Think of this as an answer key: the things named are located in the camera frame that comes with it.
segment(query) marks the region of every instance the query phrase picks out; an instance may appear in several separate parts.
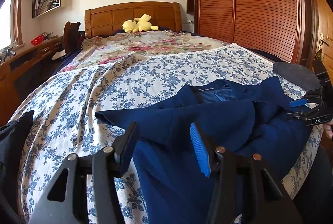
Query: red object on shelf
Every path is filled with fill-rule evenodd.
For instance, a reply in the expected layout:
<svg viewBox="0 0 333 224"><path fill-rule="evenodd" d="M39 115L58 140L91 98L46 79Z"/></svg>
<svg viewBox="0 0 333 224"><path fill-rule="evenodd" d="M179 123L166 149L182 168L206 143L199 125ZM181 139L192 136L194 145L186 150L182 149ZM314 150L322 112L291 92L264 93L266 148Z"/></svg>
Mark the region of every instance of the red object on shelf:
<svg viewBox="0 0 333 224"><path fill-rule="evenodd" d="M37 46L39 44L41 44L44 40L44 35L40 35L38 37L36 37L34 40L31 41L31 44L33 44L34 46Z"/></svg>

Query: headboard panel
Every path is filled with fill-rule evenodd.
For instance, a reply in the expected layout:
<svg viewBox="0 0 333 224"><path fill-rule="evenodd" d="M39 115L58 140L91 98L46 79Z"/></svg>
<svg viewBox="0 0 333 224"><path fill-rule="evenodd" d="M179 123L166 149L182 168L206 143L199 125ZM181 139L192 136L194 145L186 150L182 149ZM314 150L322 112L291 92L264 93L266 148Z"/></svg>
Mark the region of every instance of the headboard panel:
<svg viewBox="0 0 333 224"><path fill-rule="evenodd" d="M181 31L181 15L177 2L127 2L113 4L84 13L86 38L96 35L111 35L121 29L126 20L133 20L148 14L153 26L168 27L174 32Z"/></svg>

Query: wooden desk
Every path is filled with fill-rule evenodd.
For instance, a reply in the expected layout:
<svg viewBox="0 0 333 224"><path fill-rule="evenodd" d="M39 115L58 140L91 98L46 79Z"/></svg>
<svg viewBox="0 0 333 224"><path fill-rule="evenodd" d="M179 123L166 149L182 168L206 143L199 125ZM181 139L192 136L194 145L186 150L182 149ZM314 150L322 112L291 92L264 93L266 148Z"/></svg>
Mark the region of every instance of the wooden desk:
<svg viewBox="0 0 333 224"><path fill-rule="evenodd" d="M0 126L5 125L22 102L15 82L37 63L63 49L63 37L54 37L13 56L0 65Z"/></svg>

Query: blue jacket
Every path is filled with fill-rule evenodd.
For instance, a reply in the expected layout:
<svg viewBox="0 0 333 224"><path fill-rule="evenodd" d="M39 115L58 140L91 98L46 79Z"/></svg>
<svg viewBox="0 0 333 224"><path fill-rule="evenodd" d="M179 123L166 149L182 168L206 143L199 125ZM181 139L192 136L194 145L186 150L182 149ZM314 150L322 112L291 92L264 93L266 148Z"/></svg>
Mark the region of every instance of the blue jacket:
<svg viewBox="0 0 333 224"><path fill-rule="evenodd" d="M149 223L202 224L214 179L205 178L199 169L189 135L191 123L200 122L206 135L232 152L261 154L282 180L312 129L302 121L289 120L287 112L308 109L291 108L291 100L276 76L259 85L217 79L199 87L185 85L177 95L147 108L106 110L96 116L124 129L131 121L139 126L141 138L133 160ZM240 213L241 198L237 207Z"/></svg>

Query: blue floral pattern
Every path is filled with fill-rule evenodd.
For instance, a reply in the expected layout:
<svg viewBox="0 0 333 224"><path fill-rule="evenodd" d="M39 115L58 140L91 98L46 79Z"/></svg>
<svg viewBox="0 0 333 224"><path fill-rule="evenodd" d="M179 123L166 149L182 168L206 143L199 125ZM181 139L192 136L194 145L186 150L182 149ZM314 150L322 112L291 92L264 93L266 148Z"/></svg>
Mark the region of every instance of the blue floral pattern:
<svg viewBox="0 0 333 224"><path fill-rule="evenodd" d="M115 63L52 76L26 98L12 117L14 120L26 111L35 111L21 158L18 182L21 216L28 222L45 186L68 154L94 154L123 134L123 129L97 121L96 111L143 108L175 95L185 84L200 86L225 78L251 85L274 75L271 62L230 44L208 51L154 56L144 61L132 52ZM286 95L299 98L304 94L298 86L279 79ZM292 198L309 173L321 134L322 127L315 126L299 159L283 179ZM88 214L90 223L97 223L92 182L92 176L88 176ZM133 161L124 177L114 182L126 223L147 224L147 204Z"/></svg>

